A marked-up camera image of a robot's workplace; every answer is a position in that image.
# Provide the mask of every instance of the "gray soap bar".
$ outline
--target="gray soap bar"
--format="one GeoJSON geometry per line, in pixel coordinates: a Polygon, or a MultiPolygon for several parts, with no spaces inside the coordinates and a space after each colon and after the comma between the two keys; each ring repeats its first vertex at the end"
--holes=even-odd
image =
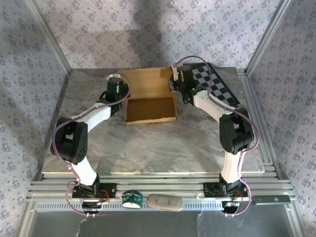
{"type": "Polygon", "coordinates": [[[153,209],[181,211],[183,209],[183,199],[177,196],[150,194],[147,197],[147,205],[153,209]]]}

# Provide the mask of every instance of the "wall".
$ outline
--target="wall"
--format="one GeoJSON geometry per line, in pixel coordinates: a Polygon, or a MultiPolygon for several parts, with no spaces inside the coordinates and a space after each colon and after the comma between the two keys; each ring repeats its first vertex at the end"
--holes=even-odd
{"type": "Polygon", "coordinates": [[[251,79],[278,162],[316,236],[316,2],[293,0],[251,79]]]}
{"type": "Polygon", "coordinates": [[[66,74],[22,0],[0,1],[0,32],[0,236],[12,236],[66,74]]]}
{"type": "Polygon", "coordinates": [[[73,68],[245,68],[279,0],[36,0],[73,68]]]}

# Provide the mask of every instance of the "cardboard box lid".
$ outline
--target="cardboard box lid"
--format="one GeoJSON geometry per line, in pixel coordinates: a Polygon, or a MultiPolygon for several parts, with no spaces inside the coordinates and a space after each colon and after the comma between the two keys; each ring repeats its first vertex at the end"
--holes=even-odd
{"type": "Polygon", "coordinates": [[[129,100],[175,95],[175,92],[169,90],[169,79],[172,75],[170,68],[133,69],[121,73],[127,75],[132,83],[129,100]]]}
{"type": "Polygon", "coordinates": [[[131,80],[131,96],[126,100],[127,124],[176,121],[175,92],[169,90],[170,68],[121,71],[131,80]]]}

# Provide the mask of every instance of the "marble tabletop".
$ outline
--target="marble tabletop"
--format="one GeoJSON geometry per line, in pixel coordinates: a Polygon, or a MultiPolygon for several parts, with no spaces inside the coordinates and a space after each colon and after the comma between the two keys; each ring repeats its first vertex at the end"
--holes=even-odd
{"type": "MultiPolygon", "coordinates": [[[[246,107],[235,68],[216,71],[241,104],[246,107]]],[[[74,69],[59,116],[72,117],[90,108],[106,90],[109,70],[74,69]]],[[[219,124],[204,111],[177,98],[178,120],[126,125],[124,109],[89,132],[87,157],[99,174],[109,172],[220,172],[224,150],[219,142],[219,124]]],[[[258,171],[259,150],[245,155],[242,170],[258,171]]],[[[47,150],[43,173],[69,172],[47,150]]]]}

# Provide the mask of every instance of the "checkerboard pattern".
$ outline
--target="checkerboard pattern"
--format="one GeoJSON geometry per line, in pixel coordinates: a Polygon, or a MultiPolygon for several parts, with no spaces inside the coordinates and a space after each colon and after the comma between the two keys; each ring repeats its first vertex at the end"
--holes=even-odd
{"type": "MultiPolygon", "coordinates": [[[[208,73],[207,66],[199,67],[192,70],[193,78],[197,81],[197,84],[201,84],[204,87],[209,87],[210,76],[208,73]]],[[[236,101],[235,96],[232,95],[227,86],[223,83],[220,78],[217,78],[215,74],[212,74],[213,84],[211,86],[211,94],[223,101],[227,105],[235,105],[239,102],[236,101]]]]}

